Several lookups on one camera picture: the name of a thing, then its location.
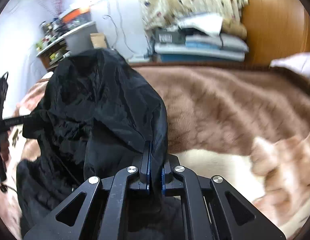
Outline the black puffer jacket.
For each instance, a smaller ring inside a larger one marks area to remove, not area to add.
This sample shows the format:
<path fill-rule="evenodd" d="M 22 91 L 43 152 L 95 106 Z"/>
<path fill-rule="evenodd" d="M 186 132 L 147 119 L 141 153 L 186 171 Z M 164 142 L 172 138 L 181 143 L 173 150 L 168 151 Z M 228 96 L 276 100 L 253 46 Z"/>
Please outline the black puffer jacket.
<path fill-rule="evenodd" d="M 162 98 L 118 53 L 97 49 L 63 60 L 23 126 L 40 155 L 16 170 L 22 234 L 89 177 L 107 178 L 130 166 L 151 143 L 151 195 L 130 200 L 128 239 L 173 239 L 180 204 L 160 192 L 167 154 Z"/>

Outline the brown plush bed blanket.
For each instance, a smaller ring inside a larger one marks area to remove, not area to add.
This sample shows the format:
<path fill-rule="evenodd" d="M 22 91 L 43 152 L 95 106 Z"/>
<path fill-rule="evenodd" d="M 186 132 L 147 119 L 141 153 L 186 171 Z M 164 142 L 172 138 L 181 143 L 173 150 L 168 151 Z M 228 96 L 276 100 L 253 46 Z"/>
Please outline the brown plush bed blanket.
<path fill-rule="evenodd" d="M 297 201 L 275 205 L 267 193 L 274 175 L 257 177 L 248 158 L 308 153 L 297 144 L 310 132 L 310 97 L 273 72 L 201 67 L 138 72 L 165 102 L 170 153 L 201 175 L 220 172 L 287 237 L 302 227 L 310 214 L 310 189 Z"/>

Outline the white cluttered shelf unit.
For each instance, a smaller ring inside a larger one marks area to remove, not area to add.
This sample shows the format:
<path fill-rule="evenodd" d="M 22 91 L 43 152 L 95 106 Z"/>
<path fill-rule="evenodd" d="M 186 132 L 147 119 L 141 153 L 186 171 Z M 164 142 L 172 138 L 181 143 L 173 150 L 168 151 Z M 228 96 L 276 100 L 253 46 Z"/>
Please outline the white cluttered shelf unit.
<path fill-rule="evenodd" d="M 59 23 L 59 27 L 53 29 L 56 35 L 52 41 L 44 41 L 37 53 L 37 58 L 47 70 L 68 55 L 93 49 L 91 34 L 98 32 L 88 6 L 67 9 L 59 15 L 58 21 L 52 22 L 53 25 L 56 23 Z"/>

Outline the brown cardboard box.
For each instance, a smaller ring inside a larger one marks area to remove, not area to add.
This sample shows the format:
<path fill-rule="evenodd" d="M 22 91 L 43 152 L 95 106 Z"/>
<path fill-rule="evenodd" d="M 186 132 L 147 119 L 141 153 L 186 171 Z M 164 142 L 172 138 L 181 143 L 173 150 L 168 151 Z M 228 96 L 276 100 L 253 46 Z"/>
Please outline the brown cardboard box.
<path fill-rule="evenodd" d="M 91 33 L 90 39 L 95 49 L 108 48 L 105 35 L 103 33 Z"/>

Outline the stack of folded bedding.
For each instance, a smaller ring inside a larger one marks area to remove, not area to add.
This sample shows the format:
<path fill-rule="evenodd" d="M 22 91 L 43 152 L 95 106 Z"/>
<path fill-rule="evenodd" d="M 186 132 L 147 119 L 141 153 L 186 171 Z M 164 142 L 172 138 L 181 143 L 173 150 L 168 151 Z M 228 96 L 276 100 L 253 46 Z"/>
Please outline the stack of folded bedding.
<path fill-rule="evenodd" d="M 153 30 L 153 51 L 160 61 L 243 62 L 250 51 L 241 22 L 210 13 L 185 17 Z"/>

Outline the floral patterned quilt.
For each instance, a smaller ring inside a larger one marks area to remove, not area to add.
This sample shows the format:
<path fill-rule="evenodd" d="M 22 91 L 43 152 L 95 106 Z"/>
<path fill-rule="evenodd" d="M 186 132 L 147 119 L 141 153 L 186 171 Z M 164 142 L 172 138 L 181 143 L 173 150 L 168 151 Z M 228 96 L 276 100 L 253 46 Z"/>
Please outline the floral patterned quilt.
<path fill-rule="evenodd" d="M 144 31 L 147 37 L 156 28 L 177 23 L 184 17 L 217 13 L 223 18 L 222 31 L 242 40 L 247 29 L 241 23 L 242 9 L 248 0 L 140 0 Z"/>

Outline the white pillow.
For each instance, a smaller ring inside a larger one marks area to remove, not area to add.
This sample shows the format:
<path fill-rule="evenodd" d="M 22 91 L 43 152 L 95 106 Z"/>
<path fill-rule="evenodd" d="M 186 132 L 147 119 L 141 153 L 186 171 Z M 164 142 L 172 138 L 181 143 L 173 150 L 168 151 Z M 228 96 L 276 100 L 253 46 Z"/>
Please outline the white pillow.
<path fill-rule="evenodd" d="M 274 59 L 271 61 L 270 67 L 284 67 L 310 79 L 310 52 Z"/>

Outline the orange wooden wardrobe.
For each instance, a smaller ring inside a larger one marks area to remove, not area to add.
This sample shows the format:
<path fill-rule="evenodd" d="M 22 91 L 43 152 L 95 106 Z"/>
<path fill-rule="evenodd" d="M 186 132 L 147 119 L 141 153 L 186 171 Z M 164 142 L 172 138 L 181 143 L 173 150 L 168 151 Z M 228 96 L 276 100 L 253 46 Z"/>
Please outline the orange wooden wardrobe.
<path fill-rule="evenodd" d="M 248 0 L 241 22 L 247 29 L 245 62 L 268 65 L 310 52 L 310 16 L 299 0 Z"/>

